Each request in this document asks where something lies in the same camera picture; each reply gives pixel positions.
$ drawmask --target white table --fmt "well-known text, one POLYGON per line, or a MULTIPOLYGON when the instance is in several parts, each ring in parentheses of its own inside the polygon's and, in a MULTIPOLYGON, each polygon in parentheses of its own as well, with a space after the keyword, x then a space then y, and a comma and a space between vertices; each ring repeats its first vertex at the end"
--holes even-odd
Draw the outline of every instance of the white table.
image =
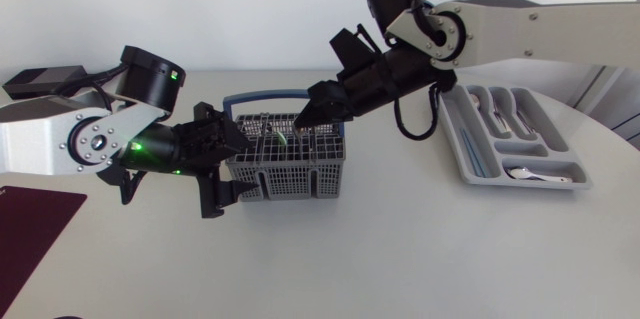
MULTIPOLYGON (((306 88, 334 72, 190 73, 169 124, 226 95, 306 88)), ((423 131, 426 91, 403 100, 423 131)), ((640 154, 537 95, 594 182, 587 191, 462 182, 442 128, 402 137, 391 107, 346 126, 337 200, 238 203, 200 219, 193 178, 150 174, 133 202, 95 176, 1 185, 88 194, 7 318, 550 318, 640 316, 640 154)), ((304 101, 234 113, 295 112, 304 101)))

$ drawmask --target dark red mat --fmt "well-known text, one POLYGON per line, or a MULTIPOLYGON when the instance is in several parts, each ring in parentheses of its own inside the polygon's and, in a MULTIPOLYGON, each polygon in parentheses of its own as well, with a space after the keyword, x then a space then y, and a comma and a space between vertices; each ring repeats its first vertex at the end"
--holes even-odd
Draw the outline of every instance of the dark red mat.
POLYGON ((84 194, 0 188, 0 318, 86 198, 84 194))

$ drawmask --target black cable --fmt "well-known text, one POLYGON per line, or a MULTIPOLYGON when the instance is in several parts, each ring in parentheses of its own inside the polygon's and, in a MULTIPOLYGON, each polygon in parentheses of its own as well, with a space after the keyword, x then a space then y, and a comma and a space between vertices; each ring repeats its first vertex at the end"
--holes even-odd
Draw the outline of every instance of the black cable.
POLYGON ((431 85, 429 88, 429 104, 431 105, 431 127, 427 129, 426 132, 420 135, 415 135, 410 133, 407 128, 405 128, 404 123, 402 123, 402 113, 400 113, 400 99, 396 99, 393 103, 393 111, 396 116, 396 125, 398 125, 398 129, 405 137, 412 140, 425 140, 429 138, 436 131, 436 127, 438 126, 438 100, 440 97, 440 92, 442 88, 440 87, 440 83, 436 82, 431 85))
POLYGON ((129 65, 122 63, 115 68, 109 69, 107 71, 103 71, 101 73, 90 74, 80 79, 76 79, 70 82, 64 82, 58 85, 57 87, 55 87, 55 89, 51 91, 51 94, 64 95, 65 93, 69 92, 72 89, 79 89, 87 86, 92 86, 92 83, 95 83, 97 85, 104 85, 105 83, 107 83, 108 81, 116 77, 118 74, 124 72, 128 68, 129 68, 129 65))
POLYGON ((98 92, 98 94, 100 94, 100 97, 104 102, 104 108, 107 109, 108 111, 113 111, 113 109, 111 108, 111 99, 109 98, 107 93, 104 91, 104 89, 102 89, 102 87, 96 83, 91 83, 91 86, 98 92))

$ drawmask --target cutlery tray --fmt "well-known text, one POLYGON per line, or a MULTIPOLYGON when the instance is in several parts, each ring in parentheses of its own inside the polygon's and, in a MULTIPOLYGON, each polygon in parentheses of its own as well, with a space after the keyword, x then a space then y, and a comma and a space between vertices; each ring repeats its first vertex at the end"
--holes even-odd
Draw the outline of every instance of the cutlery tray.
POLYGON ((528 89, 456 85, 442 94, 439 119, 467 183, 552 189, 592 186, 577 155, 528 89), (506 171, 514 167, 572 182, 514 179, 506 171))

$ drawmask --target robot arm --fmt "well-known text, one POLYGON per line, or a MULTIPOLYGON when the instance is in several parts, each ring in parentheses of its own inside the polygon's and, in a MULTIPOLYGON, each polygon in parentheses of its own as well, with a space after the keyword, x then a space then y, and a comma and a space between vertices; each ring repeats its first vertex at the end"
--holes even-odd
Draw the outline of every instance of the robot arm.
MULTIPOLYGON (((120 186, 123 204, 147 172, 190 175, 198 180, 202 216, 222 215, 222 207, 254 185, 220 181, 220 162, 250 142, 227 115, 206 103, 195 106, 193 122, 160 124, 173 111, 184 70, 130 46, 121 61, 127 72, 116 94, 96 88, 72 98, 49 95, 0 108, 0 174, 97 173, 120 186), (121 105, 112 109, 116 101, 121 105), (133 178, 129 169, 138 171, 133 178)), ((95 87, 95 80, 63 85, 84 81, 95 87)))
POLYGON ((364 28, 343 29, 331 45, 344 66, 337 81, 308 89, 297 128, 352 120, 433 84, 437 97, 456 81, 454 69, 510 58, 557 60, 640 69, 640 4, 538 5, 526 0, 367 0, 390 49, 382 53, 364 28), (368 46, 357 37, 363 36, 368 46))

